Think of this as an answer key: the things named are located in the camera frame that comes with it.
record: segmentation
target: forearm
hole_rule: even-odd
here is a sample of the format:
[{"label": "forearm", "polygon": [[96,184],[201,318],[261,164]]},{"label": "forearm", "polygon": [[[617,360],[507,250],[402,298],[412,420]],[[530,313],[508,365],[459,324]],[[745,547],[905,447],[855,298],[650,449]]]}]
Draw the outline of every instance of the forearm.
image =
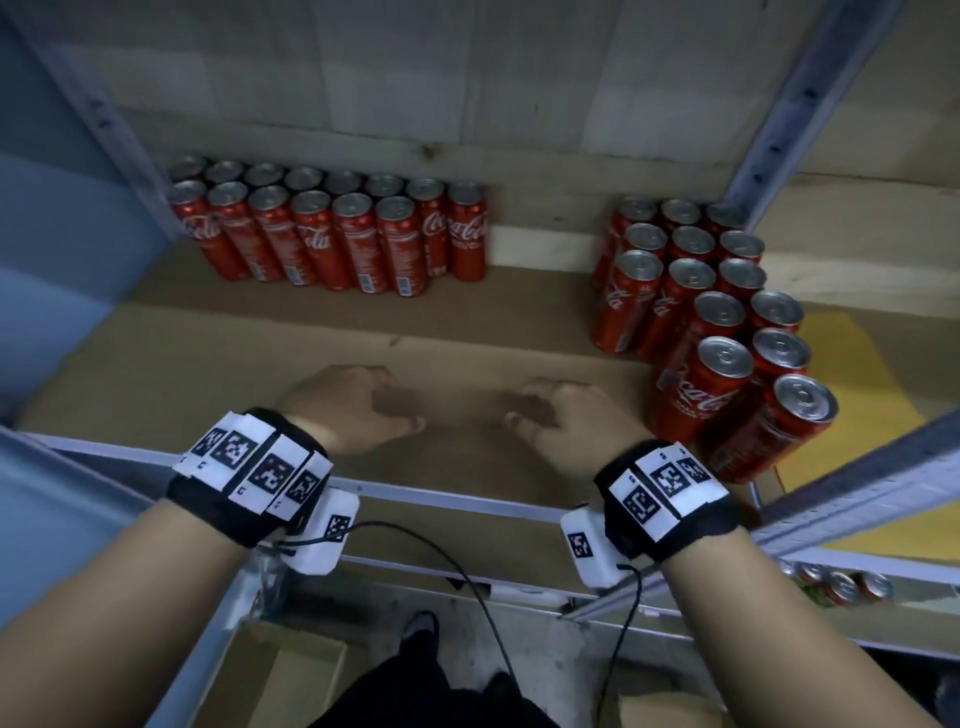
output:
[{"label": "forearm", "polygon": [[936,725],[742,529],[701,539],[662,568],[737,725]]},{"label": "forearm", "polygon": [[10,726],[142,725],[248,551],[162,500],[0,632]]}]

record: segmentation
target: yellow paper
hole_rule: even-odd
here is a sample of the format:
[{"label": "yellow paper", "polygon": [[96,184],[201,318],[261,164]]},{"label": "yellow paper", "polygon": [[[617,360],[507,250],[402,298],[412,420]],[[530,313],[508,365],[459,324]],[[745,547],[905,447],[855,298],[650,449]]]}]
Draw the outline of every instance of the yellow paper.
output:
[{"label": "yellow paper", "polygon": [[[925,418],[910,403],[866,331],[846,314],[811,314],[801,336],[813,350],[810,375],[840,405],[833,425],[777,465],[787,492],[916,429]],[[884,556],[960,559],[960,504],[890,523],[828,545]]]}]

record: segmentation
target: cable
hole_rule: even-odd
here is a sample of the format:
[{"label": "cable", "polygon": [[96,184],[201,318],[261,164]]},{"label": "cable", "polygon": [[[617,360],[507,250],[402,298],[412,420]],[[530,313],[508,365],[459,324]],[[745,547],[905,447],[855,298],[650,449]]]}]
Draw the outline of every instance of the cable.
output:
[{"label": "cable", "polygon": [[630,612],[627,614],[627,620],[623,622],[623,626],[620,628],[620,636],[616,640],[616,647],[613,648],[613,654],[610,656],[610,665],[607,667],[607,674],[603,679],[603,687],[600,688],[600,701],[597,703],[597,715],[594,725],[600,725],[600,715],[603,713],[603,704],[607,702],[607,688],[610,686],[610,678],[613,675],[613,666],[616,665],[616,657],[620,654],[620,647],[623,646],[623,640],[627,636],[627,630],[630,628],[630,622],[634,620],[636,616],[636,609],[640,606],[640,597],[643,595],[643,575],[640,573],[639,569],[629,565],[622,564],[617,567],[624,571],[632,571],[636,575],[636,596],[634,597],[634,605],[630,608]]},{"label": "cable", "polygon": [[510,656],[507,654],[507,648],[504,646],[503,640],[500,639],[500,632],[496,628],[496,622],[493,621],[493,616],[491,615],[490,610],[487,608],[487,602],[484,601],[483,596],[480,595],[480,590],[477,589],[476,585],[473,583],[470,577],[467,576],[467,572],[464,571],[464,568],[457,563],[456,559],[450,556],[450,554],[444,551],[440,546],[437,546],[437,544],[430,541],[430,539],[426,538],[425,536],[421,536],[416,531],[412,531],[405,526],[398,525],[396,523],[390,523],[389,521],[360,521],[343,530],[330,534],[329,536],[322,536],[321,538],[317,538],[317,539],[306,539],[304,541],[280,541],[276,543],[275,546],[293,547],[293,546],[311,546],[313,544],[325,544],[330,541],[340,540],[344,536],[346,536],[348,533],[355,531],[358,528],[365,528],[371,525],[380,526],[382,528],[392,528],[394,531],[405,533],[407,536],[417,539],[422,544],[427,544],[428,546],[433,548],[437,553],[443,556],[443,558],[446,559],[450,563],[450,565],[460,573],[460,575],[464,578],[464,581],[467,582],[467,584],[469,584],[470,588],[472,589],[473,595],[477,597],[477,601],[480,602],[480,608],[483,609],[483,613],[486,616],[487,621],[490,623],[490,629],[493,631],[493,636],[496,638],[496,643],[500,647],[500,654],[503,655],[503,662],[506,663],[507,665],[507,672],[510,673],[510,679],[514,681],[514,686],[516,687],[517,694],[520,694],[520,685],[516,681],[516,675],[514,674],[514,666],[510,662]]}]

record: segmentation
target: wristband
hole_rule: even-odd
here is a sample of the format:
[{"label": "wristband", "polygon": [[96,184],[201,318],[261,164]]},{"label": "wristband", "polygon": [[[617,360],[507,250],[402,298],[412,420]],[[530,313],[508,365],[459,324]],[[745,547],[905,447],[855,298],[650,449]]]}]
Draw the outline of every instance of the wristband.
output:
[{"label": "wristband", "polygon": [[670,558],[704,536],[730,533],[736,509],[727,489],[683,445],[648,440],[594,478],[606,535],[620,553]]},{"label": "wristband", "polygon": [[174,466],[167,498],[253,548],[315,503],[333,464],[279,413],[228,413]]}]

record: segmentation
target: hand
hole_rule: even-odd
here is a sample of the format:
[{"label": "hand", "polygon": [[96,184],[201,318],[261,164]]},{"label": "hand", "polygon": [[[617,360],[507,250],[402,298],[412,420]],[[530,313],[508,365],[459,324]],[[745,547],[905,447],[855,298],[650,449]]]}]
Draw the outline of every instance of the hand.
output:
[{"label": "hand", "polygon": [[423,417],[387,417],[373,411],[373,391],[398,386],[385,367],[329,367],[294,387],[276,409],[329,454],[355,455],[426,427]]},{"label": "hand", "polygon": [[518,393],[552,404],[557,426],[544,427],[510,412],[507,427],[567,477],[593,478],[621,452],[652,437],[640,420],[593,384],[534,379]]}]

